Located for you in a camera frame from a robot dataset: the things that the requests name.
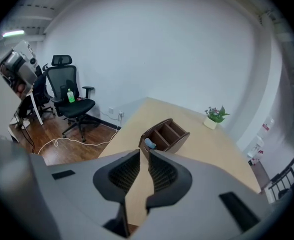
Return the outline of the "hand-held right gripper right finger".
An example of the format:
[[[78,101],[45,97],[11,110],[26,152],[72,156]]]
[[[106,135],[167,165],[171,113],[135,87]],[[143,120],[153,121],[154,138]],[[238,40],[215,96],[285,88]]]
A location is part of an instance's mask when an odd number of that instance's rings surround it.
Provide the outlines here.
[[[147,212],[176,204],[191,188],[192,175],[189,170],[156,150],[149,152],[148,171],[154,193],[147,197]]]

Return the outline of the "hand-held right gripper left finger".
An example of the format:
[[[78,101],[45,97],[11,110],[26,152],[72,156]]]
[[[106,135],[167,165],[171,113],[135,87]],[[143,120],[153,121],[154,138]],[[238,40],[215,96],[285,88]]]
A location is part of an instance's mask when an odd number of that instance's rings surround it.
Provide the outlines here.
[[[119,205],[115,218],[103,227],[121,237],[129,237],[125,197],[140,172],[140,150],[136,149],[125,156],[99,168],[93,175],[93,184],[102,197]]]

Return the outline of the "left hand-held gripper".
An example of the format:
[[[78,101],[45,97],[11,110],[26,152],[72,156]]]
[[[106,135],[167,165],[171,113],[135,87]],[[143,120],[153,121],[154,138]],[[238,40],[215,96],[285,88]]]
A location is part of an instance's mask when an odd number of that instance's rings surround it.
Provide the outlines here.
[[[37,59],[30,44],[21,40],[1,60],[0,73],[10,87],[30,87],[37,79]]]

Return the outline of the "person's left hand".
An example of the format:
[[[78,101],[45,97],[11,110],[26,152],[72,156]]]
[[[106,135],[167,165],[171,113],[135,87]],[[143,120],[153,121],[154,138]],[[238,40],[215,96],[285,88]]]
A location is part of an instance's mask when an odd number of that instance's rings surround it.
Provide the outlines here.
[[[24,91],[26,89],[26,85],[24,83],[19,83],[16,87],[15,94],[20,98],[23,99],[25,97]]]

